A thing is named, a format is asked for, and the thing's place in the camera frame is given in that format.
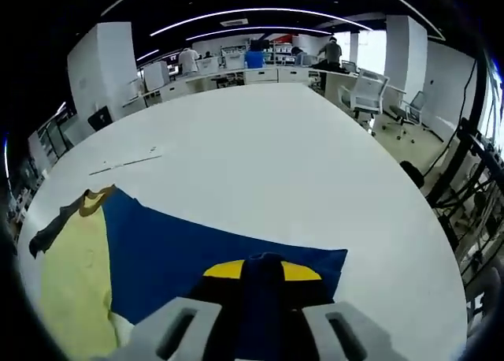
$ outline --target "white table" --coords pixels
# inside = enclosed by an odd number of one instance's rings
[[[152,154],[162,157],[89,176]],[[185,96],[78,144],[44,181],[21,231],[20,269],[31,298],[39,294],[28,253],[35,231],[84,189],[109,184],[217,229],[347,248],[335,299],[385,329],[408,360],[446,360],[465,343],[458,266],[423,196],[365,130],[301,84]]]

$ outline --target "white cabinet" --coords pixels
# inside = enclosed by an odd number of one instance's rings
[[[143,69],[143,79],[148,91],[159,89],[170,81],[166,61],[157,61]]]
[[[159,90],[161,94],[161,101],[169,101],[170,99],[176,99],[184,95],[189,95],[191,91],[184,81],[176,81],[174,83],[165,85]]]
[[[278,68],[279,83],[309,84],[308,69],[303,68]]]
[[[278,83],[278,71],[276,69],[249,69],[245,71],[245,84],[261,82]]]

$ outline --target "shirt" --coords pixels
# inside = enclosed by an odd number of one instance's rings
[[[190,49],[186,48],[179,55],[179,63],[182,65],[182,73],[197,72],[198,66],[196,65],[196,60],[198,60],[199,54]]]
[[[247,51],[245,53],[245,62],[247,68],[262,68],[264,60],[265,57],[261,51]]]
[[[327,43],[322,47],[321,52],[325,52],[325,58],[329,63],[339,63],[339,58],[341,58],[341,47],[338,43]]]

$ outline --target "white wall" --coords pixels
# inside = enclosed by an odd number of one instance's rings
[[[408,26],[407,16],[387,16],[387,58],[385,59],[385,76],[389,84],[399,89],[406,86],[408,50],[410,39],[405,35]]]
[[[122,91],[137,78],[129,22],[94,26],[67,57],[70,89],[85,133],[87,119],[108,106],[113,120],[120,119]]]
[[[110,113],[117,120],[124,87],[137,78],[131,23],[98,24],[98,55]]]
[[[311,36],[299,34],[292,39],[292,45],[301,48],[308,55],[317,55],[318,51],[329,41],[329,36]]]
[[[80,118],[85,121],[108,102],[98,57],[98,26],[93,27],[67,57],[70,89]]]
[[[454,131],[453,127],[457,126],[464,98],[464,86],[473,63],[474,59],[462,52],[443,44],[428,42],[424,80],[427,104],[422,120],[443,140],[449,139]],[[469,117],[473,108],[476,68],[467,87],[464,117]]]
[[[428,50],[427,30],[411,17],[408,17],[408,21],[409,57],[404,99],[411,102],[424,87]]]

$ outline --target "yellow cloth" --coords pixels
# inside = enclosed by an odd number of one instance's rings
[[[84,206],[89,210],[101,197],[86,198]],[[86,217],[77,211],[45,254],[41,291],[44,323],[71,359],[117,348],[109,320],[111,291],[103,210]]]

